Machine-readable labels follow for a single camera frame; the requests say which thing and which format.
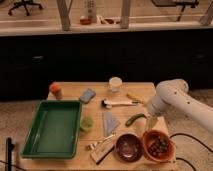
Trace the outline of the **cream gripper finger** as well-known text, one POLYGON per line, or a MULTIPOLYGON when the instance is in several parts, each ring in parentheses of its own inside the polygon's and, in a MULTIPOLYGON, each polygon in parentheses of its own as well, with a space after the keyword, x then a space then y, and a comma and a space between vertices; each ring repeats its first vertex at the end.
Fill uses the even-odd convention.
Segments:
POLYGON ((145 130, 146 131, 151 130, 157 124, 157 122, 158 122, 157 117, 149 116, 146 120, 145 130))

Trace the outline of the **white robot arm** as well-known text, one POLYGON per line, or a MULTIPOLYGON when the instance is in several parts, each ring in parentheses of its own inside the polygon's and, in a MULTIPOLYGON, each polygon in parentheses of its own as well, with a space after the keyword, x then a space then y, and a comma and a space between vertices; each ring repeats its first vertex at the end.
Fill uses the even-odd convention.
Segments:
POLYGON ((213 107, 188 95, 189 86, 183 79, 162 81, 156 86, 156 94, 147 102, 147 111, 153 117, 160 117, 171 105, 213 135, 213 107))

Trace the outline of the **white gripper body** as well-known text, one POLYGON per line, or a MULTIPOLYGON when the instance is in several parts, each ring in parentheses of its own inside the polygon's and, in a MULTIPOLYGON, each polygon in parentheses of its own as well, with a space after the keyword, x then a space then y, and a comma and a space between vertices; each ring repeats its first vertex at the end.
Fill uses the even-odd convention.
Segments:
POLYGON ((166 103, 158 97, 151 98, 147 103, 147 111, 153 117, 161 116, 166 109, 166 103))

